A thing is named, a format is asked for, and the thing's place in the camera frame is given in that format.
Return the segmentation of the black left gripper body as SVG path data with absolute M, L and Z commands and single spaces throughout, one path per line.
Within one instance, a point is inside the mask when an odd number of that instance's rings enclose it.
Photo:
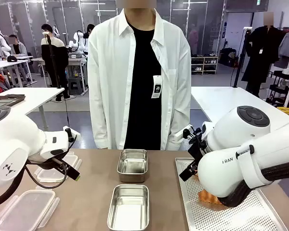
M 52 168 L 56 169 L 57 171 L 67 171 L 66 163 L 61 159 L 53 157 L 50 159 L 50 163 Z

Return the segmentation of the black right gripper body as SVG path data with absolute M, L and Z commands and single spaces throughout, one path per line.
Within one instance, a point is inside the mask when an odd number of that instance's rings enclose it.
M 189 135 L 189 137 L 188 143 L 191 146 L 188 149 L 188 153 L 194 158 L 194 161 L 188 165 L 188 169 L 197 169 L 201 158 L 206 153 L 207 144 L 205 140 L 201 139 L 200 135 Z

